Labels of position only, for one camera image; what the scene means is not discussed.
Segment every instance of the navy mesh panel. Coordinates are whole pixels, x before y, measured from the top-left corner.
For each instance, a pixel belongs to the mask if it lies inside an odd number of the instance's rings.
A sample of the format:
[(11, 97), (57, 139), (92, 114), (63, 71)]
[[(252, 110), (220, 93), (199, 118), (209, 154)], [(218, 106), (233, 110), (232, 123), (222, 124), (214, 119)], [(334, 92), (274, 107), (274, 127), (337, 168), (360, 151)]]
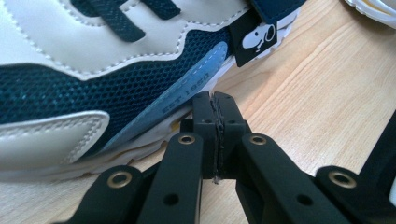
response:
[(0, 67), (0, 124), (103, 110), (111, 119), (93, 147), (96, 150), (220, 41), (229, 43), (226, 28), (214, 33), (190, 31), (176, 60), (134, 63), (88, 81), (39, 65)]

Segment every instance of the sneaker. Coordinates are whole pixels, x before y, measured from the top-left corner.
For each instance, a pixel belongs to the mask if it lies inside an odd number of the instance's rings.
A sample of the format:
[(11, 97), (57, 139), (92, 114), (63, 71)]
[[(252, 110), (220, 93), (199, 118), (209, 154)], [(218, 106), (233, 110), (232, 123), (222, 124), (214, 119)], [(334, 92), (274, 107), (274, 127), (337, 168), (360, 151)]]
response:
[(346, 0), (361, 14), (396, 29), (396, 0)]
[(0, 180), (100, 173), (159, 149), (235, 57), (280, 44), (304, 0), (265, 2), (0, 0)]

